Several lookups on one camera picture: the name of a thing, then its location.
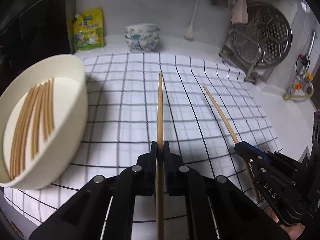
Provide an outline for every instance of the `human hand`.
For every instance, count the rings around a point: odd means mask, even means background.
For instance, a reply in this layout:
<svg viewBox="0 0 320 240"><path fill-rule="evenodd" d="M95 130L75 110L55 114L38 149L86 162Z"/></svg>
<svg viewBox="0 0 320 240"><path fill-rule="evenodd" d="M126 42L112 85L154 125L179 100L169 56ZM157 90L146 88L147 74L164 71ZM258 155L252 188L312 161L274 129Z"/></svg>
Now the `human hand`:
<svg viewBox="0 0 320 240"><path fill-rule="evenodd" d="M273 212L273 210L271 209L271 207L267 207L265 210L265 213L271 217L273 219L274 222L278 223L279 219L276 216L276 214ZM298 237L302 234L303 230L304 230L304 225L293 225L290 227L286 227L284 225L280 225L280 227L286 231L290 237L290 240L297 240Z"/></svg>

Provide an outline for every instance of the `orange valve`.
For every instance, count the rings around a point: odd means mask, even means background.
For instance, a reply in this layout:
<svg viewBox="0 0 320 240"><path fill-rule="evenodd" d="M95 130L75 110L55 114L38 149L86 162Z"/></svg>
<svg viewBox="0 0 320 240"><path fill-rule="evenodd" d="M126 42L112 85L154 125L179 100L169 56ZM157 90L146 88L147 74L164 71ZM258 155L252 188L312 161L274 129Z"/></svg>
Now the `orange valve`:
<svg viewBox="0 0 320 240"><path fill-rule="evenodd" d="M299 83L295 83L295 84L293 85L293 89L295 89L295 90L301 90L301 85L300 85Z"/></svg>
<svg viewBox="0 0 320 240"><path fill-rule="evenodd" d="M307 72L307 77L308 79L313 80L313 75L311 75L309 72Z"/></svg>

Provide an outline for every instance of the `white towel with black grid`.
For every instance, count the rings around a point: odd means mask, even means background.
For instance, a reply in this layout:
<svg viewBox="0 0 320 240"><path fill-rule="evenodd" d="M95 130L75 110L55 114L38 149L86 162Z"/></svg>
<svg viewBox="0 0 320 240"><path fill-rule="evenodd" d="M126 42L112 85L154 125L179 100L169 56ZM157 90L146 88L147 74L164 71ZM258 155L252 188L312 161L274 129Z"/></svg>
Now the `white towel with black grid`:
<svg viewBox="0 0 320 240"><path fill-rule="evenodd" d="M123 53L84 59L89 115L75 158L51 185L40 190L5 188L8 203L40 225L95 175L116 176L149 152L156 140L158 73L163 73L164 140L172 153L202 175L228 177L254 199L234 143L205 85L237 134L260 150L281 149L245 74L222 63L161 53ZM164 198L165 239L188 238L184 197ZM135 202L132 239L156 238L153 196Z"/></svg>

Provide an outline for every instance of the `bowl rim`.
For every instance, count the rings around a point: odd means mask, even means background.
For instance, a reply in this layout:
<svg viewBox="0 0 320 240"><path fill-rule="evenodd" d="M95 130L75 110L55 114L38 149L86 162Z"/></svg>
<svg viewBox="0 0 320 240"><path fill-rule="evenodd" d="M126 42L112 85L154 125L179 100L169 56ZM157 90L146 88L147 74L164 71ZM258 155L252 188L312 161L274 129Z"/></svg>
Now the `bowl rim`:
<svg viewBox="0 0 320 240"><path fill-rule="evenodd" d="M48 58L45 58L45 59L42 59L36 63L34 63L32 66L30 66L29 68L27 68L26 70L24 70L22 73L20 73L19 76L17 76L11 83L10 85L6 88L6 90L3 92L3 94L0 96L0 102L1 102L1 98L2 96L10 89L11 86L14 85L14 83L18 82L19 80L18 79L21 79L23 74L25 74L26 72L28 71L31 71L31 69L35 68L39 63L41 62L45 62L47 60L50 60L52 58L55 58L55 57L65 57L65 56L68 56L68 57L72 57L74 58L75 60L77 60L78 62L81 63L81 65L83 66L83 62L76 56L72 55L72 54L59 54L59 55L55 55L55 56L51 56L51 57L48 57ZM80 84L85 84L85 72L84 72L84 69L83 69L83 75L82 75L82 80L81 82L79 82ZM30 167L28 169L25 169L23 172L20 173L20 175L18 177L15 177L13 180L10 180L9 182L5 182L5 183L1 183L0 182L0 187L12 187L14 185L16 185L17 183L21 182L22 180L25 179L25 177L31 172L31 170L33 169L34 166L37 165L37 163L41 160L41 158L44 156L45 152L47 151L47 149L49 148L49 146L51 145L52 141L55 140L55 138L57 137L57 134L59 132L59 130L62 128L63 124L65 124L66 120L68 119L68 117L71 115L71 113L73 112L72 109L75 108L75 105L77 103L77 100L79 99L79 97L81 96L81 89L77 91L77 94L75 95L76 97L76 100L73 101L72 105L70 106L70 109L68 111L68 113L65 115L65 117L63 118L62 122L61 122L61 126L58 130L55 131L55 133L53 133L52 136L49 137L49 139L47 140L47 143L45 144L44 146L44 149L39 152L33 159Z"/></svg>

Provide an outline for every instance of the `yellow detergent pouch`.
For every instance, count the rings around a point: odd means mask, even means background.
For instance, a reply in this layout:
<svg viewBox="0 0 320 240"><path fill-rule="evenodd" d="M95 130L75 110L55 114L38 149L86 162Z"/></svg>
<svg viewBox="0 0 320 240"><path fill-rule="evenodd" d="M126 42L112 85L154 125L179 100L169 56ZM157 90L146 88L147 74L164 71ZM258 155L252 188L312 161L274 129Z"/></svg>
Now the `yellow detergent pouch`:
<svg viewBox="0 0 320 240"><path fill-rule="evenodd" d="M85 11L73 24L75 51L103 47L102 12L100 8Z"/></svg>

